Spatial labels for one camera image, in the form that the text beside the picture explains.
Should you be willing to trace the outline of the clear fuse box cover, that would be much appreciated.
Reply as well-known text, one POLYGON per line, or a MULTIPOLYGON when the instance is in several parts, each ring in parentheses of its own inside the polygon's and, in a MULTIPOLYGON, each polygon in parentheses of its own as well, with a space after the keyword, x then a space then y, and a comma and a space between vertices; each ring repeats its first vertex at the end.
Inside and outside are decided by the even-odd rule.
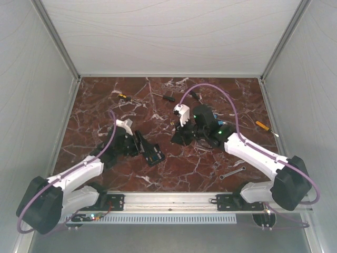
POLYGON ((213 148, 205 140, 196 140, 194 147, 205 152, 210 152, 213 150, 213 148))

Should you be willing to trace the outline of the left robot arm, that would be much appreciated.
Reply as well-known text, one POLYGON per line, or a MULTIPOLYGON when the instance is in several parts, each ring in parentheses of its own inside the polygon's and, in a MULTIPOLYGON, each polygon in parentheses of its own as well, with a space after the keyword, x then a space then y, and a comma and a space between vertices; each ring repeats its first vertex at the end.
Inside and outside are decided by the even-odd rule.
POLYGON ((31 231, 45 235, 70 213, 84 208, 110 211, 114 206, 107 191, 89 180, 115 166, 120 156, 138 155, 149 166, 162 159, 157 144, 149 143, 140 131, 132 132, 119 121, 108 133, 107 140, 78 164, 48 178, 37 176, 29 183, 16 210, 18 232, 25 233, 21 228, 25 222, 31 231))

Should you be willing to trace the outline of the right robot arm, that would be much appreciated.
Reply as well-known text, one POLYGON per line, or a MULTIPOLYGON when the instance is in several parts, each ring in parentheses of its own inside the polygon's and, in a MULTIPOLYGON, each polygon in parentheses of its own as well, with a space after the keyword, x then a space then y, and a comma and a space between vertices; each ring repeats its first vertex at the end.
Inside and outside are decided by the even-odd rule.
POLYGON ((245 209, 254 202, 273 201, 287 211, 293 211, 311 190, 304 161, 287 158, 250 141, 227 123, 219 124, 211 108, 201 104, 193 110, 184 104, 176 105, 179 116, 171 141, 187 146, 192 141, 205 141, 212 149, 234 155, 252 165, 268 178, 268 182, 249 182, 233 196, 234 206, 245 209))

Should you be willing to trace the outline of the black fuse box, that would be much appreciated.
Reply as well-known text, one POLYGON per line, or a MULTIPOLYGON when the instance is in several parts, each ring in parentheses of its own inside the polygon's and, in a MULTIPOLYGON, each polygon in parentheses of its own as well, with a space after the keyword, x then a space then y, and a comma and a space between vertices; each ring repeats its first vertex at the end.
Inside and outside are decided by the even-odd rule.
POLYGON ((146 148, 143 157, 149 167, 153 167, 165 160, 165 155, 158 144, 150 145, 149 148, 146 148))

